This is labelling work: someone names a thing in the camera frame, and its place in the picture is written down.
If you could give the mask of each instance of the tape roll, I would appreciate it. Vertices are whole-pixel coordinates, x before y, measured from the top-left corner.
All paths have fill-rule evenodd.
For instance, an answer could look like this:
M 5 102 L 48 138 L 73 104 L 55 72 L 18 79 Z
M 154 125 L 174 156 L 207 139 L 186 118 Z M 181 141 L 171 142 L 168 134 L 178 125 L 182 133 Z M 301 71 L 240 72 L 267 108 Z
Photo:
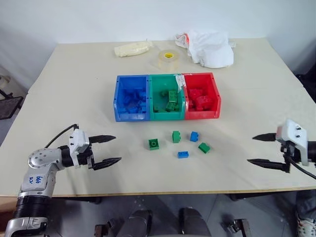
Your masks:
M 171 72 L 178 68 L 179 53 L 172 49 L 166 49 L 158 55 L 158 66 L 161 70 Z

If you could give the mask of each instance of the shoe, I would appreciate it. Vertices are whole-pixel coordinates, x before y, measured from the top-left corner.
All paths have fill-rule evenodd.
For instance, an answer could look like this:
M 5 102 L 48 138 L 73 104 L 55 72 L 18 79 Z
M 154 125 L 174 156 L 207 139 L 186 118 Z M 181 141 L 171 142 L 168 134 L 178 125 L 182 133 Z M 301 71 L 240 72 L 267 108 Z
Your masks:
M 298 237 L 316 237 L 316 221 L 314 219 L 301 219 L 296 214 L 297 236 Z

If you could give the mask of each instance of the black cable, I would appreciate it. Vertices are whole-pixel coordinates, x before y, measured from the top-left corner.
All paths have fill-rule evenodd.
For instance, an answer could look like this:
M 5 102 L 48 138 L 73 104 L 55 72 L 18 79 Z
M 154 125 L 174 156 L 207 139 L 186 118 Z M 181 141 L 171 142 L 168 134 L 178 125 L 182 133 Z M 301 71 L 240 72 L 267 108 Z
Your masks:
M 302 167 L 300 167 L 297 163 L 294 162 L 294 160 L 292 160 L 292 158 L 290 156 L 287 157 L 288 161 L 298 170 L 302 171 L 304 174 L 307 174 L 308 176 L 312 177 L 313 179 L 316 179 L 316 176 L 313 175 L 312 173 L 306 171 L 305 169 L 303 169 Z
M 50 144 L 52 144 L 58 137 L 60 137 L 62 134 L 64 134 L 65 132 L 67 132 L 69 129 L 71 128 L 79 128 L 77 124 L 73 124 L 69 127 L 67 127 L 66 129 L 64 129 L 63 131 L 61 131 L 60 133 L 58 133 L 46 146 L 45 148 L 48 148 L 50 146 Z

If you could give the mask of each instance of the white plastic bag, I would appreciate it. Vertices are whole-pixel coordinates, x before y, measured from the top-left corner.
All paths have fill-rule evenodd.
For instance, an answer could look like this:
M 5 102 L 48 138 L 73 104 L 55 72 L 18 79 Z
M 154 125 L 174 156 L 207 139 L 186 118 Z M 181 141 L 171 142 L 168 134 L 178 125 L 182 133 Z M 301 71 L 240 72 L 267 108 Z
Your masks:
M 175 43 L 187 48 L 193 62 L 200 63 L 203 67 L 222 68 L 234 63 L 234 52 L 225 32 L 189 31 L 176 35 Z

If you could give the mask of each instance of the green bin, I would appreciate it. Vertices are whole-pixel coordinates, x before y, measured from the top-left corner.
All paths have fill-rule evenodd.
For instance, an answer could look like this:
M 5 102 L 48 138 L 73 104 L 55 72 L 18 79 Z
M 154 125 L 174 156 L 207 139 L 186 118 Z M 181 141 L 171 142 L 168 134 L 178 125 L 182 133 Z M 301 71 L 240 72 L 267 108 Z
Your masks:
M 183 88 L 178 92 L 178 84 L 174 74 L 149 75 L 149 106 L 150 120 L 177 120 L 184 119 L 185 96 Z M 164 92 L 170 90 L 177 91 L 177 103 L 179 111 L 167 112 L 165 107 L 168 103 L 168 96 L 163 96 Z

